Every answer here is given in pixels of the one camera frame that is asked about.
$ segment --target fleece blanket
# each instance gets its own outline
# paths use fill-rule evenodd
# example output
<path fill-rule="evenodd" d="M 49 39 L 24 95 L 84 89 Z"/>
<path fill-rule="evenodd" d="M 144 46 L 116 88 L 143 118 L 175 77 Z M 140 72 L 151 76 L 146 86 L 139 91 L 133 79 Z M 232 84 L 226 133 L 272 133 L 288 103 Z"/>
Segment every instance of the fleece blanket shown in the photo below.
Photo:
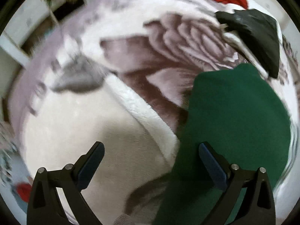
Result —
<path fill-rule="evenodd" d="M 213 0 L 95 0 L 73 14 L 37 49 L 11 94 L 30 172 L 60 169 L 102 141 L 106 156 L 83 192 L 88 204 L 104 224 L 122 213 L 151 223 L 160 199 L 147 190 L 165 186 L 195 77 L 248 62 L 214 17 L 226 10 Z M 297 122 L 284 55 L 281 69 L 265 80 Z"/>

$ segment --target metal screw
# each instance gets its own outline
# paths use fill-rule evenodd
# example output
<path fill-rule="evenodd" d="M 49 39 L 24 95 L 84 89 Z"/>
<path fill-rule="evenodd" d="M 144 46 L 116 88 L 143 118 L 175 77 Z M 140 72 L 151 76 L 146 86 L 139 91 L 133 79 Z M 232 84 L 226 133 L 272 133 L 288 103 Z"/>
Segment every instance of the metal screw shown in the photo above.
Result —
<path fill-rule="evenodd" d="M 38 173 L 43 173 L 44 171 L 45 171 L 45 168 L 41 167 L 41 168 L 38 169 L 37 172 L 38 172 Z"/>
<path fill-rule="evenodd" d="M 233 170 L 237 170 L 237 169 L 239 169 L 240 167 L 239 167 L 238 164 L 232 164 L 232 165 L 231 165 L 231 168 L 232 168 Z"/>
<path fill-rule="evenodd" d="M 264 167 L 261 167 L 259 170 L 260 170 L 262 173 L 265 173 L 265 172 L 267 171 Z"/>
<path fill-rule="evenodd" d="M 67 165 L 65 165 L 64 168 L 67 169 L 67 170 L 71 170 L 72 167 L 73 167 L 73 164 L 67 164 Z"/>

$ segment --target bed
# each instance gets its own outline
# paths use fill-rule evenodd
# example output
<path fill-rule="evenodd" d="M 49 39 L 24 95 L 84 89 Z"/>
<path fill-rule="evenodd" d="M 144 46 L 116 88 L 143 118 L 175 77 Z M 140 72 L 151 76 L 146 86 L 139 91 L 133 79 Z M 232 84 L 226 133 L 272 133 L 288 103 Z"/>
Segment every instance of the bed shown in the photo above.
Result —
<path fill-rule="evenodd" d="M 151 198 L 163 193 L 174 164 L 195 77 L 249 63 L 223 39 L 214 17 L 233 7 L 213 0 L 94 0 L 74 13 L 37 49 L 10 96 L 11 124 L 31 175 L 74 163 L 101 141 L 106 155 L 84 198 L 103 224 L 122 214 L 150 224 L 160 202 Z M 296 165 L 299 105 L 280 28 L 278 38 L 279 76 L 265 80 L 293 126 L 274 190 L 280 224 L 299 197 L 283 208 Z M 139 197 L 142 186 L 152 193 Z"/>

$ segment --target black object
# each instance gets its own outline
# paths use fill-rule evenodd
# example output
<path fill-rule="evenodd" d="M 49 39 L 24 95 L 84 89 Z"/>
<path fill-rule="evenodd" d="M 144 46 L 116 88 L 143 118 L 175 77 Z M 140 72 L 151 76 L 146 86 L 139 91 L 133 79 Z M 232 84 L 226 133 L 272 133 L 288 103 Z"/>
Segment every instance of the black object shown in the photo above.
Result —
<path fill-rule="evenodd" d="M 96 142 L 74 165 L 67 164 L 62 170 L 50 172 L 45 168 L 40 168 L 36 173 L 30 194 L 27 224 L 72 225 L 59 200 L 56 189 L 58 187 L 63 189 L 80 225 L 102 225 L 80 192 L 89 185 L 104 157 L 104 152 L 104 145 Z"/>
<path fill-rule="evenodd" d="M 276 20 L 256 9 L 216 12 L 216 17 L 220 24 L 228 25 L 227 31 L 238 32 L 263 68 L 277 79 L 280 55 Z"/>
<path fill-rule="evenodd" d="M 223 193 L 202 225 L 223 225 L 228 219 L 242 188 L 247 191 L 232 225 L 275 225 L 275 205 L 265 169 L 242 170 L 229 165 L 207 143 L 199 146 L 199 155 L 215 184 Z M 104 157 L 104 145 L 96 142 L 77 162 L 62 170 L 48 172 L 40 168 L 36 173 L 27 211 L 27 225 L 71 225 L 60 203 L 56 187 L 62 188 L 80 225 L 102 225 L 81 195 Z"/>
<path fill-rule="evenodd" d="M 264 168 L 257 171 L 241 169 L 237 164 L 229 165 L 226 159 L 217 154 L 209 143 L 204 142 L 199 146 L 199 156 L 206 167 L 210 177 L 218 187 L 220 180 L 216 179 L 217 173 L 223 172 L 228 187 L 219 201 L 203 221 L 202 225 L 223 225 L 226 223 L 242 188 L 247 187 L 244 200 L 235 220 L 231 225 L 275 225 L 275 204 L 271 185 Z"/>
<path fill-rule="evenodd" d="M 0 225 L 20 225 L 0 195 Z"/>

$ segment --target green towel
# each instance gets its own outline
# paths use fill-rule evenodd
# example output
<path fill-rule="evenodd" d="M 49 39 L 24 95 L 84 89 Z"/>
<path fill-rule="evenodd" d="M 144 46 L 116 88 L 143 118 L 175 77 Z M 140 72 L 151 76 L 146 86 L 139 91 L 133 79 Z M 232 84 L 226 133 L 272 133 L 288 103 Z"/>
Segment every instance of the green towel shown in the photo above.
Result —
<path fill-rule="evenodd" d="M 282 102 L 251 64 L 197 76 L 189 116 L 154 225 L 199 225 L 222 192 L 198 156 L 208 141 L 227 161 L 246 170 L 265 167 L 272 188 L 288 159 L 290 120 Z M 242 189 L 229 221 L 243 199 Z"/>

